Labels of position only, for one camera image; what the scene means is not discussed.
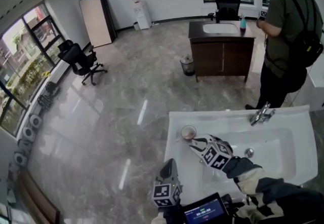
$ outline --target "black chair back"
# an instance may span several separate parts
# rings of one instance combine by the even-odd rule
[[[68,51],[72,45],[73,45],[72,40],[66,40],[62,44],[59,44],[57,47],[59,48],[60,52],[64,52],[64,51]]]
[[[59,53],[58,57],[63,61],[67,62],[69,65],[71,65],[72,70],[75,74],[79,74],[79,69],[77,68],[76,63],[79,63],[78,60],[81,54],[83,53],[80,46],[78,44],[73,44],[69,50]]]
[[[219,20],[239,20],[238,10],[241,0],[215,0]]]

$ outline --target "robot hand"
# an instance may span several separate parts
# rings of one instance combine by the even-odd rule
[[[192,139],[190,149],[206,166],[222,170],[233,157],[233,149],[228,142],[220,138],[204,134]]]

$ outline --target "blue bottle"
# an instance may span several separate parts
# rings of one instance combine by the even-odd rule
[[[241,14],[241,24],[240,24],[240,29],[241,30],[246,30],[247,28],[247,22],[245,20],[245,16]]]

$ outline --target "office chair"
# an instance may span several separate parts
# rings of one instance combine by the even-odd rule
[[[86,85],[85,80],[89,76],[92,85],[96,85],[93,82],[93,74],[97,72],[105,72],[105,73],[108,72],[107,70],[104,69],[97,70],[97,68],[103,66],[103,64],[97,63],[94,65],[94,62],[97,61],[96,52],[91,51],[91,54],[86,56],[78,44],[73,44],[69,50],[59,53],[58,57],[63,61],[67,62],[68,64],[70,64],[75,74],[79,76],[85,76],[85,78],[82,80],[83,85]],[[81,66],[80,69],[77,68],[76,63],[78,63]]]
[[[241,0],[215,0],[218,12],[216,21],[220,20],[239,20],[238,9]]]
[[[59,48],[60,52],[64,52],[69,50],[69,48],[73,45],[72,40],[66,40],[63,43],[59,44],[57,47]]]

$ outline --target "wooden vanity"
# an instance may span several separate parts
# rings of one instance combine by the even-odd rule
[[[201,76],[245,76],[246,82],[255,38],[248,25],[245,31],[241,31],[239,21],[221,21],[217,24],[218,27],[221,24],[233,24],[237,30],[231,33],[206,33],[206,24],[215,22],[189,23],[189,39],[197,82]]]

